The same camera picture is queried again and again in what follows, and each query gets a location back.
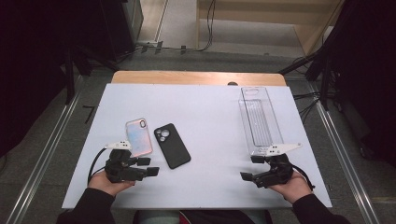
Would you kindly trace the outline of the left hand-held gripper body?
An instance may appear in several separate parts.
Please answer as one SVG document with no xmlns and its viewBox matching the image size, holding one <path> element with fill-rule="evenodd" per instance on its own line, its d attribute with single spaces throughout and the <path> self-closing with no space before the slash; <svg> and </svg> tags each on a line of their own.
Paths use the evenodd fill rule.
<svg viewBox="0 0 396 224">
<path fill-rule="evenodd" d="M 131 145 L 128 141 L 120 141 L 106 145 L 106 149 L 111 149 L 109 158 L 106 161 L 106 177 L 112 183 L 122 181 L 141 181 L 147 171 L 140 169 L 136 164 L 137 157 L 131 153 Z"/>
</svg>

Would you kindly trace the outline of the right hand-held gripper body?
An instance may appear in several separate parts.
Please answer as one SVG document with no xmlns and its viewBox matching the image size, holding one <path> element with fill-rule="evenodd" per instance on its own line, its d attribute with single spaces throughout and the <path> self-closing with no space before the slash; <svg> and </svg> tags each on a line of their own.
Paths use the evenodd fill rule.
<svg viewBox="0 0 396 224">
<path fill-rule="evenodd" d="M 253 156 L 264 156 L 265 163 L 270 169 L 267 172 L 253 176 L 253 182 L 258 188 L 268 188 L 273 185 L 285 184 L 292 176 L 292 164 L 289 161 L 287 152 L 301 147 L 301 143 L 296 144 L 272 144 L 253 148 Z"/>
</svg>

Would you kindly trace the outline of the iridescent phone case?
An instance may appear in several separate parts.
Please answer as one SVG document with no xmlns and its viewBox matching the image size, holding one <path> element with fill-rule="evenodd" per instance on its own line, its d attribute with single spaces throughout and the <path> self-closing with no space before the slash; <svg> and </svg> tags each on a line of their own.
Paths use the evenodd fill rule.
<svg viewBox="0 0 396 224">
<path fill-rule="evenodd" d="M 145 119 L 135 119 L 126 123 L 127 140 L 133 157 L 142 157 L 152 152 L 148 125 Z"/>
</svg>

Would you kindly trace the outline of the black phone case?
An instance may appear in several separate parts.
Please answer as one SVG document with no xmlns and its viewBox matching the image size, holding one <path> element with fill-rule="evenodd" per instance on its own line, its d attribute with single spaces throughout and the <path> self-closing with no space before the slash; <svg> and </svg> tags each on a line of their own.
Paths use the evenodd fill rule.
<svg viewBox="0 0 396 224">
<path fill-rule="evenodd" d="M 176 169 L 191 160 L 191 155 L 173 123 L 156 128 L 154 136 L 170 169 Z"/>
</svg>

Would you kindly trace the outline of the clear plastic container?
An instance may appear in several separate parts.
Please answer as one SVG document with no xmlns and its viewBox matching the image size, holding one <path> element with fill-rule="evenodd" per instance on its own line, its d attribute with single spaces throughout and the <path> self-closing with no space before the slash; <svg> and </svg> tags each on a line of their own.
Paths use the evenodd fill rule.
<svg viewBox="0 0 396 224">
<path fill-rule="evenodd" d="M 275 156 L 284 143 L 272 101 L 264 87 L 244 87 L 238 101 L 250 155 Z"/>
</svg>

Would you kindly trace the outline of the person's left hand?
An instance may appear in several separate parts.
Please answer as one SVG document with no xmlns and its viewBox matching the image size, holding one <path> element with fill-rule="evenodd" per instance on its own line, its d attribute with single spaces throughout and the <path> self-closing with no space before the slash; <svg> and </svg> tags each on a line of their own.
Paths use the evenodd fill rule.
<svg viewBox="0 0 396 224">
<path fill-rule="evenodd" d="M 101 190 L 109 195 L 115 197 L 118 193 L 135 185 L 134 181 L 123 181 L 119 183 L 112 183 L 106 177 L 106 172 L 102 171 L 92 176 L 88 187 L 91 189 Z"/>
</svg>

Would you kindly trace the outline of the person's right hand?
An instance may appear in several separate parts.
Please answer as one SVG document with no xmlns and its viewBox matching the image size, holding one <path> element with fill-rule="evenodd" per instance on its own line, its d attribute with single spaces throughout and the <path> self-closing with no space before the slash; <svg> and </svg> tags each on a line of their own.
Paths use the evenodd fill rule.
<svg viewBox="0 0 396 224">
<path fill-rule="evenodd" d="M 293 172 L 286 184 L 273 185 L 269 189 L 281 194 L 289 203 L 295 203 L 304 196 L 313 193 L 305 178 L 298 172 Z"/>
</svg>

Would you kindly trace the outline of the wooden table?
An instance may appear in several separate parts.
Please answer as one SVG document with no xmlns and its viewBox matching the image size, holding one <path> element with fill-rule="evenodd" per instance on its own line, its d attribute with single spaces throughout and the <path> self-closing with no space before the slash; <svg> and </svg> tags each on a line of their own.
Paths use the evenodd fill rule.
<svg viewBox="0 0 396 224">
<path fill-rule="evenodd" d="M 280 74 L 193 72 L 193 71 L 118 71 L 112 83 L 134 84 L 181 84 L 181 85 L 228 85 L 240 86 L 285 86 Z"/>
</svg>

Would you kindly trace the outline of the black stand legs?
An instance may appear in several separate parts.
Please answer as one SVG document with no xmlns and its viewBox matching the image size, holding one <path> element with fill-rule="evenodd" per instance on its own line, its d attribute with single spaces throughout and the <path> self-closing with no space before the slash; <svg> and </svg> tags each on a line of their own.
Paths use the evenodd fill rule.
<svg viewBox="0 0 396 224">
<path fill-rule="evenodd" d="M 309 67 L 305 73 L 305 79 L 307 81 L 315 81 L 318 77 L 321 77 L 321 85 L 319 90 L 319 101 L 326 111 L 328 108 L 328 90 L 331 81 L 331 58 L 329 56 L 329 51 L 325 47 L 321 47 L 314 53 L 296 60 L 291 65 L 287 66 L 278 71 L 282 76 L 296 70 L 309 63 Z"/>
<path fill-rule="evenodd" d="M 120 69 L 112 62 L 100 56 L 93 50 L 82 45 L 67 45 L 64 50 L 64 74 L 66 86 L 67 105 L 71 104 L 72 99 L 76 95 L 76 87 L 74 80 L 74 68 L 77 68 L 82 76 L 89 76 L 92 72 L 92 66 L 89 58 L 97 61 L 102 66 L 117 72 Z"/>
</svg>

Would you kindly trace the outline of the black cabinet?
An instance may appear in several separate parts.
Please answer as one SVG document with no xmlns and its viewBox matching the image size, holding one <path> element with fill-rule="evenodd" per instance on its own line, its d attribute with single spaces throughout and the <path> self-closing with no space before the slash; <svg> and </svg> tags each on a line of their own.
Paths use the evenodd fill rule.
<svg viewBox="0 0 396 224">
<path fill-rule="evenodd" d="M 110 59 L 135 50 L 144 15 L 140 0 L 100 0 L 110 42 Z"/>
</svg>

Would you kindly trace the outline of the light wooden shelf unit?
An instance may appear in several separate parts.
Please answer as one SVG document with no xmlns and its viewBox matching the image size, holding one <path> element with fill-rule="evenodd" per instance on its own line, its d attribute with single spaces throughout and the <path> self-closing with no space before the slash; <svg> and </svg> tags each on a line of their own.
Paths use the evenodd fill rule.
<svg viewBox="0 0 396 224">
<path fill-rule="evenodd" d="M 345 0 L 195 0 L 202 24 L 215 4 L 213 51 L 309 55 L 334 24 Z"/>
</svg>

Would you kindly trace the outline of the metal floor rail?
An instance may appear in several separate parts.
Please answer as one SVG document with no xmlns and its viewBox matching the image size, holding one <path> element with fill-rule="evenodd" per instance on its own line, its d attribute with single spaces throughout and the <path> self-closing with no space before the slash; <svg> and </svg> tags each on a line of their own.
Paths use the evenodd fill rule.
<svg viewBox="0 0 396 224">
<path fill-rule="evenodd" d="M 24 184 L 21 193 L 19 194 L 18 200 L 15 202 L 15 205 L 13 206 L 13 209 L 7 218 L 6 224 L 21 224 L 31 201 L 35 196 L 44 173 L 50 164 L 53 154 L 56 151 L 59 141 L 63 136 L 64 129 L 75 110 L 79 96 L 80 93 L 78 92 L 72 97 L 70 103 L 64 106 L 64 109 L 58 118 L 56 125 L 54 126 L 32 173 L 29 175 L 28 180 Z"/>
<path fill-rule="evenodd" d="M 337 159 L 340 162 L 341 168 L 346 176 L 346 181 L 350 186 L 352 195 L 361 211 L 361 215 L 365 224 L 381 224 L 373 207 L 372 201 L 369 198 L 369 195 L 363 186 L 354 164 L 349 158 L 345 145 L 335 128 L 330 112 L 325 110 L 317 96 L 315 96 L 314 99 L 317 100 L 317 111 L 321 117 L 324 128 L 330 137 Z"/>
</svg>

